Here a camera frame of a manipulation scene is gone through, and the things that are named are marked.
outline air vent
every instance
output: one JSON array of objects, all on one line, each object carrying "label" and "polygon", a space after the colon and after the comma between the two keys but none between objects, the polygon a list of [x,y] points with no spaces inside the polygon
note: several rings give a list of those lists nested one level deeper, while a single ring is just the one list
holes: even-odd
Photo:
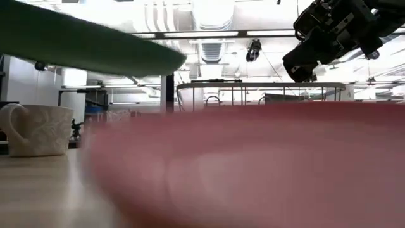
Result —
[{"label": "air vent", "polygon": [[80,0],[62,0],[62,3],[78,3]]}]

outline green object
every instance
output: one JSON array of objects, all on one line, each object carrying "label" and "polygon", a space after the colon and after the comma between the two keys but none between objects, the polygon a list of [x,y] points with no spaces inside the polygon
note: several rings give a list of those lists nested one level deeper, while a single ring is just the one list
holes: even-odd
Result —
[{"label": "green object", "polygon": [[0,0],[0,52],[63,67],[168,75],[185,56],[118,30],[14,0]]}]

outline cable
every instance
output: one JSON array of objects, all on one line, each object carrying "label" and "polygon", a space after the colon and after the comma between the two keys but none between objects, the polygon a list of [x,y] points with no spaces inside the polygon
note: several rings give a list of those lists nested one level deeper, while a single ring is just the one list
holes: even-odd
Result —
[{"label": "cable", "polygon": [[297,0],[297,18],[299,18],[299,7],[298,7],[298,0]]},{"label": "cable", "polygon": [[246,61],[245,61],[245,63],[246,63],[246,78],[248,79],[249,78],[249,67],[247,67]]},{"label": "cable", "polygon": [[[277,73],[277,71],[276,71],[276,69],[274,68],[273,64],[270,63],[270,60],[267,58],[267,55],[265,55],[265,54],[263,54],[263,55],[265,56],[265,58],[266,58],[268,64],[270,64],[271,68],[272,68],[272,69],[274,70],[274,72],[277,74],[277,77],[281,80],[281,82],[284,82],[284,81],[283,81],[283,78]],[[290,87],[287,87],[287,88],[292,92],[292,94],[293,94],[294,96],[296,96],[296,94],[294,93],[294,91],[293,91]]]},{"label": "cable", "polygon": [[35,88],[35,103],[38,102],[39,74],[40,74],[40,71],[37,70],[37,87]]},{"label": "cable", "polygon": [[370,60],[367,61],[367,65],[368,65],[368,76],[371,77],[370,76]]},{"label": "cable", "polygon": [[296,36],[297,40],[299,40],[299,41],[305,41],[305,37],[304,37],[302,34],[300,34],[298,31],[295,30],[295,34],[294,34],[294,35]]}]

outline metal railing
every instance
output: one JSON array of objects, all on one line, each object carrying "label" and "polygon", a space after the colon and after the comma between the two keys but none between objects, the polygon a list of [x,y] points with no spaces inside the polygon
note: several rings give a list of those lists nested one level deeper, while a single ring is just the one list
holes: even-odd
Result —
[{"label": "metal railing", "polygon": [[[247,105],[247,93],[248,89],[255,88],[256,91],[269,91],[269,95],[271,95],[272,91],[282,91],[282,101],[287,101],[287,93],[292,92],[292,97],[296,97],[297,101],[325,101],[327,98],[332,97],[331,101],[340,101],[342,91],[346,90],[346,85],[343,83],[268,83],[268,82],[242,82],[242,83],[226,83],[226,82],[195,82],[195,83],[187,83],[187,84],[180,84],[177,86],[176,93],[178,97],[178,101],[180,103],[179,108],[180,111],[185,111],[182,97],[180,95],[180,91],[182,89],[192,89],[192,111],[196,110],[196,98],[195,98],[195,90],[197,88],[219,88],[219,92],[221,92],[224,88],[229,88],[231,92],[231,101],[230,104],[233,105]],[[320,89],[320,94],[316,94],[312,97],[301,96],[304,94],[304,91],[311,89],[311,91],[317,91]],[[234,94],[235,92],[240,92],[240,102],[234,101]],[[208,105],[208,100],[211,98],[216,98],[218,100],[218,105],[221,106],[223,103],[220,101],[218,96],[210,96],[206,100],[206,106]],[[267,97],[262,97],[258,104],[260,105],[262,100],[266,100]]]}]

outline small figurine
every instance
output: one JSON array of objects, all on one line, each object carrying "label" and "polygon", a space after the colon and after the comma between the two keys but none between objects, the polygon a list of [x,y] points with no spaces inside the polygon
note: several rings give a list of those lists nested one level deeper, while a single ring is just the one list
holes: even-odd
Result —
[{"label": "small figurine", "polygon": [[84,124],[84,122],[80,122],[80,123],[75,123],[76,120],[73,119],[72,120],[72,136],[70,136],[70,138],[73,138],[74,141],[80,141],[80,138],[82,137],[82,135],[80,134],[80,130],[82,129],[82,125]]}]

